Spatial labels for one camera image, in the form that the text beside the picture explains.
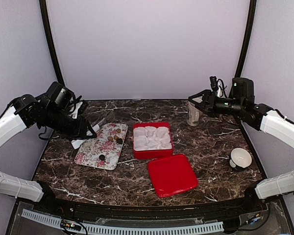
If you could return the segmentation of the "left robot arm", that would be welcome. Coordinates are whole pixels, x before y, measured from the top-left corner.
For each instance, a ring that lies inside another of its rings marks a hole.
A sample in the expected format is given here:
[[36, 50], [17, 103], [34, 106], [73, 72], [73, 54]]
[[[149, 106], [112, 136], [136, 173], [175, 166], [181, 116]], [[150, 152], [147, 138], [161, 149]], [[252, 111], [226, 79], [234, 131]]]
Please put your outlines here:
[[[79, 115], [75, 94], [58, 82], [53, 82], [37, 97], [25, 94], [7, 105], [0, 115], [0, 148], [33, 125], [51, 128], [72, 140], [97, 137], [90, 122]], [[48, 213], [59, 210], [59, 202], [44, 182], [28, 181], [0, 171], [0, 194], [40, 202]]]

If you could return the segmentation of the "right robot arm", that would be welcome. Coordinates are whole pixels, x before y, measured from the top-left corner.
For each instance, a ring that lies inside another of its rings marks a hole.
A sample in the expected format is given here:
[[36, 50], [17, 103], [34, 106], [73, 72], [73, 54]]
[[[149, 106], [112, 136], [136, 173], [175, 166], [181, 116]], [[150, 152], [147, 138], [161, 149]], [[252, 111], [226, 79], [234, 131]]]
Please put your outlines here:
[[[277, 109], [266, 104], [255, 104], [252, 80], [233, 78], [230, 98], [218, 96], [216, 77], [211, 76], [210, 82], [211, 89], [188, 98], [196, 109], [212, 117], [232, 115], [255, 130], [272, 135], [294, 149], [294, 122]], [[294, 194], [294, 170], [264, 179], [249, 187], [245, 191], [246, 197], [240, 202], [240, 208], [244, 212], [251, 212], [259, 205], [259, 200], [287, 193]]]

